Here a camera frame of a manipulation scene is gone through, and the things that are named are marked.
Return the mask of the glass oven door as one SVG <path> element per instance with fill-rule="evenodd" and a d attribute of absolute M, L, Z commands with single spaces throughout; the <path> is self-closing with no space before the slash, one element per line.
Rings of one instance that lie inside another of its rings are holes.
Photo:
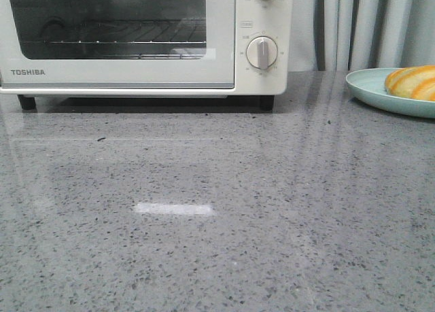
<path fill-rule="evenodd" d="M 236 0 L 1 0 L 5 88 L 232 88 Z M 29 59 L 19 37 L 51 20 L 205 20 L 199 59 Z"/>

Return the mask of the golden croissant bread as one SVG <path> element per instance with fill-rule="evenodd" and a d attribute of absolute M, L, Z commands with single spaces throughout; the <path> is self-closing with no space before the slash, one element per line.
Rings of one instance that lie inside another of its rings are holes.
<path fill-rule="evenodd" d="M 434 101 L 434 65 L 395 70 L 385 78 L 384 86 L 395 97 Z"/>

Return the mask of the white Toshiba toaster oven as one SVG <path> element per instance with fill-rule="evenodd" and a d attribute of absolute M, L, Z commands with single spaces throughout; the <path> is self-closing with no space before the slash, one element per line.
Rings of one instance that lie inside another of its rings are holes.
<path fill-rule="evenodd" d="M 5 88 L 1 93 L 18 97 L 23 109 L 33 109 L 35 98 L 226 98 L 258 96 L 264 110 L 273 107 L 276 95 L 284 93 L 288 78 L 288 50 L 292 0 L 236 0 L 234 86 L 232 88 Z M 246 49 L 257 37 L 270 37 L 278 49 L 275 63 L 267 70 L 250 65 Z"/>

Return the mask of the lower white timer knob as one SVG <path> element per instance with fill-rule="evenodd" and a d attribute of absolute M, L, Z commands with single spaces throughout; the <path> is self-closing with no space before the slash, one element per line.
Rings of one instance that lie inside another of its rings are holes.
<path fill-rule="evenodd" d="M 277 59 L 277 54 L 277 44 L 270 37 L 257 37 L 246 49 L 250 65 L 260 70 L 271 67 Z"/>

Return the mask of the light green plate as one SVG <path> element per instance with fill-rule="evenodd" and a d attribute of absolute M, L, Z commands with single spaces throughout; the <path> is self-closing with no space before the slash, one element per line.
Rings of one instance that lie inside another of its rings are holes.
<path fill-rule="evenodd" d="M 387 93 L 385 79 L 398 68 L 353 71 L 345 80 L 351 95 L 361 102 L 395 114 L 434 119 L 434 102 L 407 99 Z"/>

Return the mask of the grey pleated curtain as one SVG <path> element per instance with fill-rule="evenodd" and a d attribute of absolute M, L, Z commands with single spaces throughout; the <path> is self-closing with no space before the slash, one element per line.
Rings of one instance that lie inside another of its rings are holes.
<path fill-rule="evenodd" d="M 434 64 L 434 0 L 293 0 L 290 71 Z"/>

